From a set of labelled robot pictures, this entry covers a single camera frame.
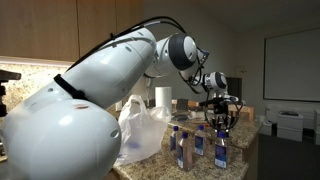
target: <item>countertop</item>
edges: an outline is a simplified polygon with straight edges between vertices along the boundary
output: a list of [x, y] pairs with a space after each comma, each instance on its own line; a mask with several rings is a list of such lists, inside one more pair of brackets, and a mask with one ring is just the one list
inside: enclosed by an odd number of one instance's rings
[[[206, 121], [197, 120], [197, 123], [192, 123], [195, 121], [170, 121], [169, 126], [178, 125], [182, 130], [194, 134], [198, 129], [200, 122], [206, 124]], [[254, 140], [254, 138], [259, 133], [262, 123], [258, 121], [249, 121], [244, 119], [239, 119], [237, 124], [229, 132], [228, 141], [230, 145], [247, 149]], [[214, 131], [211, 127], [206, 127], [206, 131]]]
[[207, 141], [204, 157], [193, 154], [193, 168], [189, 172], [181, 170], [177, 160], [169, 150], [169, 137], [172, 128], [168, 126], [162, 141], [162, 149], [145, 160], [127, 165], [114, 165], [114, 170], [122, 179], [243, 179], [248, 164], [242, 161], [241, 150], [229, 146], [229, 167], [218, 169], [213, 162], [214, 148]]

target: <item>white plastic bag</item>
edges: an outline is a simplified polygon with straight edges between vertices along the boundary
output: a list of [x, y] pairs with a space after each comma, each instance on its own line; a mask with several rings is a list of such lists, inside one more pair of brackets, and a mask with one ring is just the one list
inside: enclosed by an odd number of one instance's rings
[[122, 142], [116, 165], [141, 161], [159, 152], [170, 120], [168, 108], [147, 110], [140, 96], [131, 95], [119, 117]]

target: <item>cabinet door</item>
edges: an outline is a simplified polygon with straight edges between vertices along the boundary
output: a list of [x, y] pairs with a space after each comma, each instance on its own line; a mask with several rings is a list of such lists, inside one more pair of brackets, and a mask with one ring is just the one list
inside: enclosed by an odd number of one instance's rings
[[142, 0], [116, 0], [117, 32], [141, 22]]
[[80, 56], [116, 32], [115, 1], [77, 1]]
[[0, 0], [0, 55], [75, 61], [76, 0]]

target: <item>plastic bottle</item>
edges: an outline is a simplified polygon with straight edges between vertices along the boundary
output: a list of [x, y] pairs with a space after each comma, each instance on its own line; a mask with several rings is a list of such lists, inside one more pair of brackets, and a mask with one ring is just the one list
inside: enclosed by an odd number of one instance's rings
[[226, 133], [218, 132], [218, 138], [215, 141], [215, 159], [214, 163], [218, 168], [227, 169], [228, 167], [228, 144]]
[[206, 133], [204, 126], [200, 124], [194, 136], [194, 151], [196, 154], [203, 156], [206, 148]]
[[177, 149], [178, 146], [178, 131], [179, 131], [179, 126], [173, 126], [173, 132], [170, 135], [170, 151], [174, 151]]
[[188, 142], [188, 133], [182, 133], [182, 139], [178, 143], [178, 165], [185, 171], [190, 171], [192, 168], [192, 150]]

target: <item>electrical outlet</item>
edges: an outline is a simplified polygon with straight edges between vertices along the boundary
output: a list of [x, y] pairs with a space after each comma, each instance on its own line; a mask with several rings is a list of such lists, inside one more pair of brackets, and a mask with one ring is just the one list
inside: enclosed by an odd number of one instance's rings
[[116, 111], [121, 111], [122, 109], [122, 101], [116, 103]]

